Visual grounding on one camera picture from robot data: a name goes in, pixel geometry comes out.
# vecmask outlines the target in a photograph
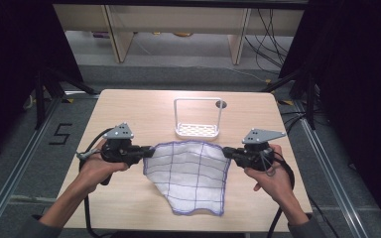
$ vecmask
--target wrist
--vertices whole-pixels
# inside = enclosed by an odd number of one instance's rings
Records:
[[[40,222],[47,226],[64,228],[64,225],[76,211],[86,195],[85,190],[79,188],[74,181],[40,219]]]
[[[90,188],[85,186],[85,184],[82,184],[80,182],[80,179],[76,178],[67,188],[66,188],[66,195],[70,199],[78,199],[83,200],[86,196],[88,196],[90,191]]]
[[[290,225],[302,225],[309,221],[293,193],[281,197],[277,203],[286,215]]]

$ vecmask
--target hand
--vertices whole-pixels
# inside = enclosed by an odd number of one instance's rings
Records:
[[[100,141],[101,149],[105,140]],[[63,228],[86,196],[95,191],[97,185],[111,174],[128,170],[126,163],[108,163],[100,154],[91,155],[76,179],[67,187],[49,211],[40,219],[45,225]]]
[[[283,160],[283,158],[279,156],[283,155],[281,147],[278,145],[270,145],[270,147],[276,153],[275,158]],[[251,168],[246,168],[244,172],[258,182],[253,187],[253,190],[258,191],[262,187],[278,203],[280,203],[282,196],[293,193],[289,175],[278,162],[274,162],[267,172],[260,172]]]
[[[280,146],[270,145],[270,147],[277,154],[283,155]],[[275,158],[283,160],[277,154]],[[246,168],[244,172],[257,181],[253,190],[258,191],[262,187],[280,205],[290,225],[301,225],[309,221],[293,193],[289,175],[280,163],[274,162],[268,172],[259,172],[251,168]]]
[[[105,142],[105,139],[101,140],[96,148],[101,149]],[[76,185],[78,191],[89,194],[94,192],[97,185],[107,179],[111,174],[118,171],[123,172],[128,169],[129,167],[126,163],[108,163],[103,161],[100,153],[96,153],[86,160],[86,163],[72,184]]]

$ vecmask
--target cloth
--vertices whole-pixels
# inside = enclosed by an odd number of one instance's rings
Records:
[[[167,199],[175,214],[206,209],[224,213],[229,159],[221,147],[205,141],[162,143],[152,158],[144,158],[144,175]]]
[[[55,238],[58,237],[62,230],[57,227],[47,226],[39,221],[42,216],[32,215],[26,220],[21,227],[16,238]]]
[[[306,214],[309,221],[302,225],[292,226],[289,224],[290,233],[294,238],[305,238],[305,237],[326,237],[323,230],[320,228],[318,221],[311,215]]]

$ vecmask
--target grid pattern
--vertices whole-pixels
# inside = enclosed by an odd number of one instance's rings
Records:
[[[204,141],[162,143],[152,158],[144,158],[144,175],[168,200],[175,214],[206,209],[224,213],[224,193],[230,160],[221,147]]]
[[[218,131],[215,125],[180,124],[180,136],[216,137]]]

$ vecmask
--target finger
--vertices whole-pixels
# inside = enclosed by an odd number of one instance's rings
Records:
[[[97,146],[95,148],[101,150],[103,148],[104,143],[106,143],[107,139],[101,139],[100,142],[98,142]]]
[[[252,168],[245,168],[244,173],[253,179],[256,177],[257,174],[259,174],[258,171],[253,170]]]
[[[262,188],[261,184],[256,183],[255,186],[253,187],[253,190],[254,190],[254,191],[258,191],[258,190],[261,189],[261,188]]]
[[[129,169],[128,164],[121,162],[121,163],[110,163],[110,169],[113,173],[115,172],[124,172]]]
[[[281,146],[270,144],[270,147],[274,150],[274,152],[276,152],[280,155],[283,155],[283,150],[282,150]]]

